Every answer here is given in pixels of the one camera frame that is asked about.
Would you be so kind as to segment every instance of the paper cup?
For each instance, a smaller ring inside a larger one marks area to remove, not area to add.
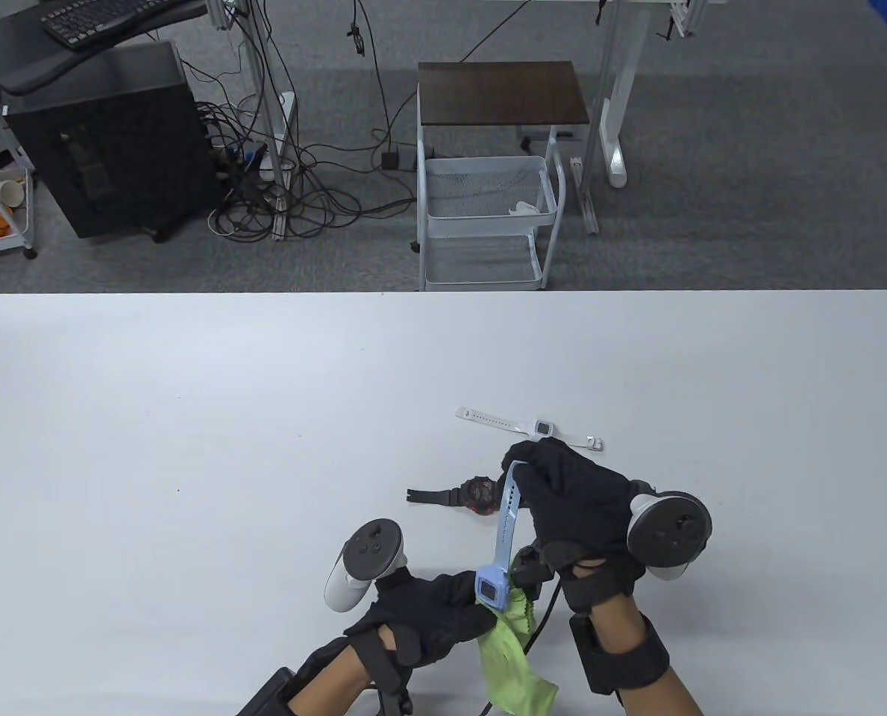
[[[14,180],[0,181],[0,201],[10,209],[16,209],[25,201],[25,189]]]

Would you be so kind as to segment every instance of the black computer tower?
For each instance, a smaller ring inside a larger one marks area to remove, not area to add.
[[[221,201],[170,42],[102,52],[7,98],[6,120],[79,236],[164,229]]]

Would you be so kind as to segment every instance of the small side table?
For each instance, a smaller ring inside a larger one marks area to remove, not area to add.
[[[545,157],[426,158],[424,127],[548,125]],[[572,62],[421,62],[416,93],[420,290],[543,289],[566,179],[560,124],[589,124]],[[549,167],[556,170],[553,194]],[[550,226],[545,260],[536,234]]]

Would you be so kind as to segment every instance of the red watch face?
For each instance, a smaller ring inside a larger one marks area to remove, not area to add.
[[[467,485],[470,494],[469,508],[478,515],[491,515],[495,511],[495,482],[488,477],[474,477]]]

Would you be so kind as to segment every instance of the gray carpet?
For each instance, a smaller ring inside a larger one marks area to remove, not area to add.
[[[461,57],[512,10],[478,0],[365,3],[392,108],[413,91],[417,61]],[[302,139],[367,143],[382,109],[369,55],[345,37],[350,0],[270,6]],[[594,14],[590,3],[532,3],[474,58],[572,59],[590,96]],[[237,65],[232,39],[207,18],[163,37],[212,74]],[[241,98],[245,85],[228,80]],[[213,85],[194,87],[219,98]],[[398,136],[412,137],[414,121],[410,107]],[[599,236],[584,236],[570,202],[553,289],[887,289],[887,27],[866,0],[732,0],[710,9],[701,37],[652,37],[622,137],[630,182],[616,191],[595,178]],[[449,154],[518,152],[509,131],[447,133],[436,144]],[[324,175],[365,204],[404,194],[379,176]],[[76,238],[45,191],[37,210],[40,258],[1,254],[0,292],[416,287],[413,211],[259,245],[195,222],[154,245],[147,236]]]

